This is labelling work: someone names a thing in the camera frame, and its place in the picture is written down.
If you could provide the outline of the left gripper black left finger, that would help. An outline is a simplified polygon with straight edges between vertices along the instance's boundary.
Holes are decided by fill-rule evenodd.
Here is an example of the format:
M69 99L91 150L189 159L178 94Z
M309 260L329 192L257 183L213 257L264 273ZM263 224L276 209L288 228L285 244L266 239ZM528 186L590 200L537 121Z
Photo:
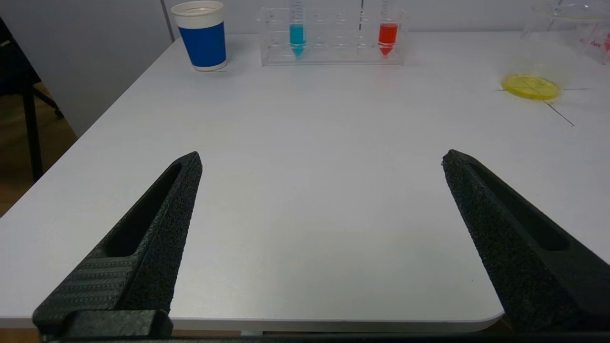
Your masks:
M33 312L42 341L157 341L169 318L203 173L176 159Z

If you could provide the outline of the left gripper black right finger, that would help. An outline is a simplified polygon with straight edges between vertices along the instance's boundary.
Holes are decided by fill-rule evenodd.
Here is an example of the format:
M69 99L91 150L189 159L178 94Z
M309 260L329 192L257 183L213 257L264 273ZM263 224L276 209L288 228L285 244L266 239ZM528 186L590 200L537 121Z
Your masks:
M515 330L608 332L607 262L472 156L449 150L442 167Z

